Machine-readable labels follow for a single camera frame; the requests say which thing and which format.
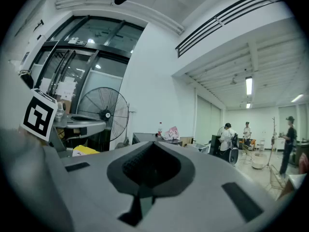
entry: man in white shirt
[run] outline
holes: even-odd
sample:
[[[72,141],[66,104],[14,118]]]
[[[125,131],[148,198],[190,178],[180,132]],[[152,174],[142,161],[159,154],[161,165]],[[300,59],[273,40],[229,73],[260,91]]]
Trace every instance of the man in white shirt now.
[[[226,123],[224,127],[225,130],[222,132],[219,139],[221,142],[219,157],[226,161],[229,161],[229,155],[232,148],[232,138],[236,133],[231,127],[230,123]]]
[[[249,122],[246,122],[246,127],[243,129],[243,134],[245,138],[245,145],[249,147],[251,143],[251,134],[252,134]]]

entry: paper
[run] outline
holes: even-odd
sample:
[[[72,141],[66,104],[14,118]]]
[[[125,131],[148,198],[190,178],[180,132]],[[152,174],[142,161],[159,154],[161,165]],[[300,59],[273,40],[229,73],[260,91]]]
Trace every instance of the paper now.
[[[64,82],[59,82],[56,90],[56,94],[61,96],[61,99],[66,101],[72,101],[73,93],[76,87],[76,82],[70,80],[74,78],[66,77]]]
[[[56,100],[41,90],[31,90],[33,97],[27,107],[20,126],[33,135],[49,141],[50,131],[58,109]]]
[[[40,85],[40,91],[46,94],[51,81],[51,79],[43,77]]]
[[[64,82],[66,82],[66,83],[73,83],[74,80],[75,80],[74,77],[68,77],[68,76],[66,76],[66,77],[64,78]]]
[[[170,128],[169,131],[163,133],[161,136],[165,140],[177,139],[179,137],[177,127],[174,126],[174,127]]]

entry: gray floor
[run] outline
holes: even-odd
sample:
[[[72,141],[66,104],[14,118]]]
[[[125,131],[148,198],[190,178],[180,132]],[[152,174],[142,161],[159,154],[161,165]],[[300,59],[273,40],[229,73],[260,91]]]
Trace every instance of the gray floor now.
[[[249,176],[253,181],[264,187],[269,192],[269,194],[276,200],[280,195],[281,190],[271,188],[271,186],[269,185],[270,183],[269,168],[265,167],[263,169],[254,169],[252,167],[251,161],[249,161],[250,157],[249,156],[247,157],[248,159],[247,161],[241,160],[245,158],[245,155],[242,155],[241,153],[242,151],[240,150],[239,160],[237,161],[235,167],[238,168],[242,173]],[[270,156],[270,150],[265,150],[263,153],[267,155],[267,162],[268,162]],[[282,152],[275,153],[273,151],[269,164],[274,165],[274,167],[279,171],[281,167],[281,162],[282,162]],[[288,174],[298,174],[298,167],[296,168],[294,165],[289,164],[288,169],[286,171],[286,175]]]

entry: standing fan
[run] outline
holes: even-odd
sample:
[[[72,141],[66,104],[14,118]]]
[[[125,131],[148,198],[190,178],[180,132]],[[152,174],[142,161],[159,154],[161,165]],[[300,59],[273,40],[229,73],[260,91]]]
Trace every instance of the standing fan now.
[[[129,108],[118,91],[109,87],[98,87],[84,95],[78,105],[77,114],[104,120],[105,131],[110,131],[111,136],[103,141],[109,142],[124,132],[128,123]]]

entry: water bottle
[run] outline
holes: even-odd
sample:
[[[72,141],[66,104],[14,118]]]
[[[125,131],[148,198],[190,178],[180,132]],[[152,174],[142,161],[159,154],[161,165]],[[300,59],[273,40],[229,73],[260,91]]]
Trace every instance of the water bottle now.
[[[162,122],[159,124],[159,129],[158,129],[158,136],[161,136],[162,133]]]

